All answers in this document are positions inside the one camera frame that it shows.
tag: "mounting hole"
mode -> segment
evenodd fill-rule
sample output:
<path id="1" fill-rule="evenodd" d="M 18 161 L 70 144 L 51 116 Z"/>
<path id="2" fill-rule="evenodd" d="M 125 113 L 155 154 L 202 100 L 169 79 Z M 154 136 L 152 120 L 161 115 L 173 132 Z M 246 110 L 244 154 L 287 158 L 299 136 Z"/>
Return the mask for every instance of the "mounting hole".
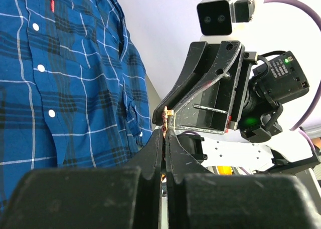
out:
<path id="1" fill-rule="evenodd" d="M 228 45 L 226 46 L 226 50 L 231 50 L 231 49 L 233 49 L 233 45 L 232 45 L 232 44 L 228 44 Z"/>
<path id="2" fill-rule="evenodd" d="M 223 74 L 223 70 L 222 69 L 218 69 L 218 70 L 215 71 L 215 74 L 216 75 L 221 75 L 221 74 Z"/>

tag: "wire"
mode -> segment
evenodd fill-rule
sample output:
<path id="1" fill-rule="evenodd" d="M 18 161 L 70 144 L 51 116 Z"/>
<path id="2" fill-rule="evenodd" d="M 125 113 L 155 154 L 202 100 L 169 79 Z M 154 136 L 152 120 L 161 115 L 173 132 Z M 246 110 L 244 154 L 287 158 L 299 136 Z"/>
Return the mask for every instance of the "wire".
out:
<path id="1" fill-rule="evenodd" d="M 239 167 L 245 174 L 250 175 L 251 173 L 247 172 L 243 167 Z"/>
<path id="2" fill-rule="evenodd" d="M 302 3 L 298 0 L 264 0 L 264 3 L 283 3 L 283 4 L 292 5 L 294 7 L 297 7 L 298 9 L 301 9 L 306 14 L 308 14 L 313 19 L 313 21 L 316 23 L 316 25 L 318 26 L 318 28 L 321 31 L 321 18 L 320 18 L 320 16 L 308 5 Z M 316 94 L 315 94 L 310 106 L 308 107 L 306 112 L 303 114 L 303 116 L 299 119 L 299 121 L 290 129 L 291 131 L 296 130 L 300 125 L 303 124 L 304 121 L 306 121 L 306 119 L 310 116 L 312 111 L 315 109 L 320 97 L 321 97 L 321 81 L 319 83 L 319 87 L 316 90 Z"/>
<path id="3" fill-rule="evenodd" d="M 309 145 L 311 146 L 311 149 L 315 152 L 316 154 L 316 151 L 315 151 L 315 147 L 314 147 L 314 144 L 313 142 L 311 141 L 310 137 L 301 129 L 298 130 L 299 133 L 308 141 Z"/>
<path id="4" fill-rule="evenodd" d="M 267 58 L 267 57 L 270 57 L 270 56 L 273 56 L 273 55 L 282 55 L 284 53 L 285 53 L 285 51 L 283 51 L 283 50 L 276 50 L 276 51 L 272 51 L 272 52 L 269 52 L 269 53 L 265 53 L 262 56 Z"/>
<path id="5" fill-rule="evenodd" d="M 199 133 L 195 132 L 195 131 L 191 131 L 191 130 L 186 130 L 184 132 L 181 133 L 181 135 L 186 135 L 186 134 L 193 134 L 193 135 L 199 135 Z"/>
<path id="6" fill-rule="evenodd" d="M 252 77 L 250 82 L 253 85 L 253 89 L 255 89 L 257 82 L 259 80 L 261 80 L 262 78 L 264 78 L 270 71 L 270 62 L 264 56 L 258 55 L 257 59 L 263 61 L 266 64 L 267 69 L 264 70 L 263 73 L 259 73 L 259 74 Z"/>
<path id="7" fill-rule="evenodd" d="M 277 108 L 276 112 L 272 115 L 271 119 L 266 123 L 265 130 L 269 131 L 277 119 L 281 116 L 283 112 L 283 106 L 278 102 L 279 108 Z"/>

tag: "person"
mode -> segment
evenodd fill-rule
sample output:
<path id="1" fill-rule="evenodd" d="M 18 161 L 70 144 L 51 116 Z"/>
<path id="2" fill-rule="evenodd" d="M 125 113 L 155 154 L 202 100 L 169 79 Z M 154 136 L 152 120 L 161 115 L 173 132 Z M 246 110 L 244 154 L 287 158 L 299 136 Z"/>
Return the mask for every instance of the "person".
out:
<path id="1" fill-rule="evenodd" d="M 0 0 L 0 201 L 46 167 L 126 163 L 151 135 L 117 0 Z"/>

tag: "camera lens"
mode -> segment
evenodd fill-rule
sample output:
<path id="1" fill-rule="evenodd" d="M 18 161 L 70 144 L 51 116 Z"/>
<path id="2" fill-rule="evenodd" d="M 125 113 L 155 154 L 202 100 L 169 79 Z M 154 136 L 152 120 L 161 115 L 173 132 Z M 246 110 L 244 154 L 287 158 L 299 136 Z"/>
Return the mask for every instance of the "camera lens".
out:
<path id="1" fill-rule="evenodd" d="M 209 23 L 211 22 L 211 17 L 206 16 L 205 19 L 204 19 L 204 22 L 205 22 L 206 24 L 209 24 Z"/>
<path id="2" fill-rule="evenodd" d="M 217 18 L 218 22 L 222 23 L 225 21 L 225 16 L 224 15 L 220 15 L 218 18 Z"/>

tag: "red tag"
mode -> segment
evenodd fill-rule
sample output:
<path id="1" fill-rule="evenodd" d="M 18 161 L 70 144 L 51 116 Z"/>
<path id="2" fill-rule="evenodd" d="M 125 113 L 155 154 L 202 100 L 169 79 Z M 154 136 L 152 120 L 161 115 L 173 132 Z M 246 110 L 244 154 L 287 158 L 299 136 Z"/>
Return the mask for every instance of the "red tag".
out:
<path id="1" fill-rule="evenodd" d="M 226 126 L 226 129 L 225 129 L 225 133 L 229 132 L 229 125 L 231 123 L 231 119 L 232 119 L 232 116 L 230 115 L 229 118 L 228 118 L 228 121 L 227 121 L 227 126 Z"/>
<path id="2" fill-rule="evenodd" d="M 51 11 L 54 13 L 55 12 L 55 1 L 51 0 Z"/>

